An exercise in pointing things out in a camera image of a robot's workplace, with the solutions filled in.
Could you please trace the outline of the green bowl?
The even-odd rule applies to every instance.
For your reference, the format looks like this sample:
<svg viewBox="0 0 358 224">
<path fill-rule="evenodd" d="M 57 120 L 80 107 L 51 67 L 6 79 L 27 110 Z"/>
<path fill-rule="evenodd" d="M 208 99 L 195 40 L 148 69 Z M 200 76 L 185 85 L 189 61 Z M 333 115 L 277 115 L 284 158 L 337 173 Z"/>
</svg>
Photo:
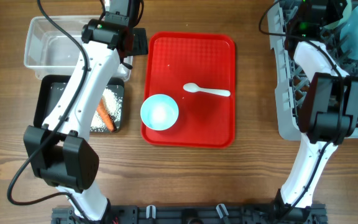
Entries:
<svg viewBox="0 0 358 224">
<path fill-rule="evenodd" d="M 351 12 L 351 0 L 328 0 L 323 17 L 324 28 L 335 29 L 348 20 Z"/>
</svg>

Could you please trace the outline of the white plastic spoon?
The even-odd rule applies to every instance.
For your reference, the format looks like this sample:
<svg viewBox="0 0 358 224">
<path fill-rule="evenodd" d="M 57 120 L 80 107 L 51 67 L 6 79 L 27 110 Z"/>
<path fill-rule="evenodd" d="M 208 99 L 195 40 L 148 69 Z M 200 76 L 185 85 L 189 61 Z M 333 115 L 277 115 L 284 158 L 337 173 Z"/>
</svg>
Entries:
<svg viewBox="0 0 358 224">
<path fill-rule="evenodd" d="M 231 92 L 229 90 L 201 88 L 195 83 L 186 83 L 184 84 L 183 89 L 190 93 L 204 92 L 204 93 L 209 93 L 212 95 L 218 95 L 224 97 L 229 97 L 231 95 Z"/>
</svg>

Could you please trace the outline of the light blue bowl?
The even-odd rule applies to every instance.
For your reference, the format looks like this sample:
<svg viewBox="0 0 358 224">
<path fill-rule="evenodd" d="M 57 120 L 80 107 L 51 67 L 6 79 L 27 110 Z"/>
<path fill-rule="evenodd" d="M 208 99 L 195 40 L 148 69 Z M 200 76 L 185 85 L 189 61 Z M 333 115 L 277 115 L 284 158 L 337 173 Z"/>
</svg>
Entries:
<svg viewBox="0 0 358 224">
<path fill-rule="evenodd" d="M 164 131 L 171 128 L 177 121 L 179 108 L 176 101 L 164 94 L 148 97 L 140 109 L 143 124 L 154 131 Z"/>
</svg>

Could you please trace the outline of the orange carrot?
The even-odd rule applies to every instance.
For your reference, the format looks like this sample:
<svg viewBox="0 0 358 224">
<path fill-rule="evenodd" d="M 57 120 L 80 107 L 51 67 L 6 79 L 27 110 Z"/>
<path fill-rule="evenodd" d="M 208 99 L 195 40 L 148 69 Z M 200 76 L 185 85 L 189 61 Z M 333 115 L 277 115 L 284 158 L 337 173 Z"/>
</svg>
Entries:
<svg viewBox="0 0 358 224">
<path fill-rule="evenodd" d="M 100 99 L 99 104 L 96 108 L 96 111 L 98 112 L 99 116 L 103 120 L 104 124 L 106 125 L 107 129 L 110 132 L 114 132 L 116 130 L 116 127 L 114 125 L 114 122 L 112 121 L 108 110 L 106 109 L 106 106 L 104 104 L 103 99 Z"/>
</svg>

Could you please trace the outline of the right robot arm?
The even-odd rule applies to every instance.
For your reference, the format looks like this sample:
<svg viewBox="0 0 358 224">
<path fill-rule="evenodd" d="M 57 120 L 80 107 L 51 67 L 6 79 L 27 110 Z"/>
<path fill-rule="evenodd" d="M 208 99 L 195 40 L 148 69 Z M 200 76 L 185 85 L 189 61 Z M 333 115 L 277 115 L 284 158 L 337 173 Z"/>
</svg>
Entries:
<svg viewBox="0 0 358 224">
<path fill-rule="evenodd" d="M 342 19 L 346 1 L 302 1 L 281 36 L 310 87 L 298 114 L 301 144 L 290 175 L 273 202 L 273 219 L 304 220 L 313 192 L 332 153 L 356 127 L 358 79 L 341 69 L 313 34 Z"/>
</svg>

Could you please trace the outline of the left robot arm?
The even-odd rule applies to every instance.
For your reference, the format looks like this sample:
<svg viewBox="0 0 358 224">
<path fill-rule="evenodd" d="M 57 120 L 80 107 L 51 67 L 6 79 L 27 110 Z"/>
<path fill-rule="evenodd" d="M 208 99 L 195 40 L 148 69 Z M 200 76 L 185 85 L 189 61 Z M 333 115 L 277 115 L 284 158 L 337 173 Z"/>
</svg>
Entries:
<svg viewBox="0 0 358 224">
<path fill-rule="evenodd" d="M 148 52 L 135 45 L 147 40 L 145 30 L 138 28 L 144 2 L 109 1 L 103 6 L 100 18 L 83 27 L 78 62 L 56 106 L 24 133 L 25 164 L 68 198 L 78 223 L 113 221 L 110 201 L 95 181 L 99 157 L 88 142 L 91 122 L 111 77 L 120 67 L 131 67 L 125 58 Z"/>
</svg>

